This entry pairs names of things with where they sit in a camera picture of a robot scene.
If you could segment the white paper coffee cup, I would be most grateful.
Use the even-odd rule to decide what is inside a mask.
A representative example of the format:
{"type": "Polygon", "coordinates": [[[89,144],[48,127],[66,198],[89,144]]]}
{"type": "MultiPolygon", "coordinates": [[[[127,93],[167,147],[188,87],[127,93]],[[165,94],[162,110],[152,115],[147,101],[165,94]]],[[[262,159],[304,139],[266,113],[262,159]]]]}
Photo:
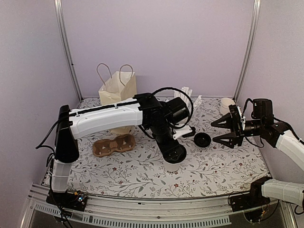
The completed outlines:
{"type": "Polygon", "coordinates": [[[163,164],[164,164],[165,172],[169,173],[169,174],[176,173],[178,171],[178,169],[180,168],[179,163],[169,163],[167,161],[164,161],[163,164]]]}

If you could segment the black plastic cup lid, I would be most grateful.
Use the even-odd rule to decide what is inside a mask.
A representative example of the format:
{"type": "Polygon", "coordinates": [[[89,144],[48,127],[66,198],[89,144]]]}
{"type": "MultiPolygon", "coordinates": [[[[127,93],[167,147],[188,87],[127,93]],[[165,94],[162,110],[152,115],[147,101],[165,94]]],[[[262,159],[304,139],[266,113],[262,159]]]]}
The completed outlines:
{"type": "Polygon", "coordinates": [[[174,151],[166,155],[164,160],[170,164],[177,164],[184,161],[186,156],[187,156],[186,148],[180,145],[174,151]]]}

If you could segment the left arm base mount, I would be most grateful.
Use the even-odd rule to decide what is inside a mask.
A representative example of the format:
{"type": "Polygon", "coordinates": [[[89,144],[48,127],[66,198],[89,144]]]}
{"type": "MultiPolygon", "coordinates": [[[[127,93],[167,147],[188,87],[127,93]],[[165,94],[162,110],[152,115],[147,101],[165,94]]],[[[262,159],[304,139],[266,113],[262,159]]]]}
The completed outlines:
{"type": "Polygon", "coordinates": [[[83,212],[87,204],[87,194],[79,190],[73,193],[67,191],[57,193],[49,190],[46,203],[55,205],[60,211],[72,209],[83,212]]]}

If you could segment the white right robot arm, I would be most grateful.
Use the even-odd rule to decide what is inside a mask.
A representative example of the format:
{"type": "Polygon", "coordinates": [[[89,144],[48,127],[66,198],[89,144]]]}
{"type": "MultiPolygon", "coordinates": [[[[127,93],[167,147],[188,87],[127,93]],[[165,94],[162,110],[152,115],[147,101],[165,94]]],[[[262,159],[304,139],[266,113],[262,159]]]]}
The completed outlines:
{"type": "Polygon", "coordinates": [[[250,184],[248,194],[229,199],[233,211],[250,209],[277,199],[304,206],[304,142],[292,126],[276,118],[273,103],[267,98],[247,99],[253,105],[251,119],[246,120],[244,110],[230,105],[229,112],[213,121],[211,126],[230,132],[214,137],[213,141],[226,147],[241,146],[250,136],[258,136],[268,145],[262,151],[271,175],[250,184]]]}

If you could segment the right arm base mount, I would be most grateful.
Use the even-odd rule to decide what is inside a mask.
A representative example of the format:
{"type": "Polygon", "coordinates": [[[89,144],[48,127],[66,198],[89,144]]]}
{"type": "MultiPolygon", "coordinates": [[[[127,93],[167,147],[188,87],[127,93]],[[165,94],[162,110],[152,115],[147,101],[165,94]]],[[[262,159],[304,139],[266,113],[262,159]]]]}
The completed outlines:
{"type": "Polygon", "coordinates": [[[262,185],[272,179],[271,177],[262,177],[250,185],[249,193],[237,196],[229,196],[228,204],[232,208],[233,212],[252,209],[259,206],[266,206],[266,209],[258,209],[245,213],[245,219],[252,223],[261,222],[264,215],[266,214],[269,203],[271,202],[270,198],[262,196],[262,185]]]}

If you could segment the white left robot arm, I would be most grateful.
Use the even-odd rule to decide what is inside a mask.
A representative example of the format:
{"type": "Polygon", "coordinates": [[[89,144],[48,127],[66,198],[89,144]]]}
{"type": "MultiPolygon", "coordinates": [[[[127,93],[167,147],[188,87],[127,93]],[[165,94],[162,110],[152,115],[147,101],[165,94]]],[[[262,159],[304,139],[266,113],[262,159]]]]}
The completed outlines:
{"type": "Polygon", "coordinates": [[[159,101],[154,94],[137,94],[118,103],[87,109],[60,108],[56,129],[55,157],[51,173],[52,198],[60,206],[67,206],[71,197],[67,181],[72,164],[79,158],[77,140],[85,136],[125,126],[141,126],[150,129],[162,153],[164,161],[173,166],[186,158],[186,149],[178,138],[192,129],[180,121],[189,121],[193,107],[176,97],[168,102],[159,101]]]}

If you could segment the brown cardboard cup carrier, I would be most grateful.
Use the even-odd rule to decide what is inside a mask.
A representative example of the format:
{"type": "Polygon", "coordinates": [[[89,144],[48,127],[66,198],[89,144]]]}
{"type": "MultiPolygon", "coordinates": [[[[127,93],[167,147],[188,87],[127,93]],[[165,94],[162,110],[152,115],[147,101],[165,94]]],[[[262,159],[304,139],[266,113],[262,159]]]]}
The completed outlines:
{"type": "Polygon", "coordinates": [[[136,142],[131,134],[123,134],[114,139],[102,139],[93,143],[93,155],[96,157],[110,156],[114,152],[127,152],[133,150],[136,142]]]}

